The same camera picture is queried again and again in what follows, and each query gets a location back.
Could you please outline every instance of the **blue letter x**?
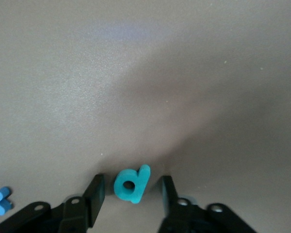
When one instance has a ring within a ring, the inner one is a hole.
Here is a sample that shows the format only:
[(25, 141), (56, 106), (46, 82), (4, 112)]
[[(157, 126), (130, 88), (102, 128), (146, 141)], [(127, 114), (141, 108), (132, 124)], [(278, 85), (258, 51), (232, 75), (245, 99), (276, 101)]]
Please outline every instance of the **blue letter x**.
[(8, 210), (12, 208), (12, 204), (5, 199), (10, 194), (8, 187), (0, 189), (0, 216), (4, 215)]

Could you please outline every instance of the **blue toy piece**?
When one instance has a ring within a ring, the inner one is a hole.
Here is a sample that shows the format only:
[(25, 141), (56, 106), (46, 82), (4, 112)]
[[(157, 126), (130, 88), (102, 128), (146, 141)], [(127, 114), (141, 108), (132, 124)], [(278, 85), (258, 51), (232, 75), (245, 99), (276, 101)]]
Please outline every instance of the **blue toy piece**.
[[(150, 175), (151, 168), (149, 165), (142, 165), (138, 172), (133, 169), (125, 169), (115, 179), (114, 193), (122, 200), (137, 204), (141, 200)], [(134, 186), (126, 188), (124, 186), (126, 182), (132, 182)]]
[(11, 193), (8, 187), (0, 189), (0, 216), (4, 215), (8, 210), (12, 208), (12, 204), (5, 199)]

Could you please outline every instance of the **gray surface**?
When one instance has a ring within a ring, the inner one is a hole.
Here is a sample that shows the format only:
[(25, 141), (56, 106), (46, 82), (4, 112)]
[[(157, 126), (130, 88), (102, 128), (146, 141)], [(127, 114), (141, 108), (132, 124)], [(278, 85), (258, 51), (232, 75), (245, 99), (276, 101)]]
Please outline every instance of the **gray surface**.
[(142, 202), (108, 195), (88, 232), (156, 232), (171, 174), (201, 206), (291, 233), (291, 1), (0, 0), (5, 217), (143, 163)]

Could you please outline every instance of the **teal letter d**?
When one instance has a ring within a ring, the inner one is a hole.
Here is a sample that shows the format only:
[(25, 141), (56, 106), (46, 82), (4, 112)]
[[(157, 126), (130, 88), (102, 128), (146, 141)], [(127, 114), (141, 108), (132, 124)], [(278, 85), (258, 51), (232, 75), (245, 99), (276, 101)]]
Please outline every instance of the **teal letter d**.
[[(149, 165), (142, 165), (139, 171), (125, 169), (121, 171), (114, 182), (114, 193), (122, 200), (129, 200), (134, 204), (140, 202), (149, 181), (151, 169)], [(131, 188), (126, 188), (124, 183), (131, 182)]]

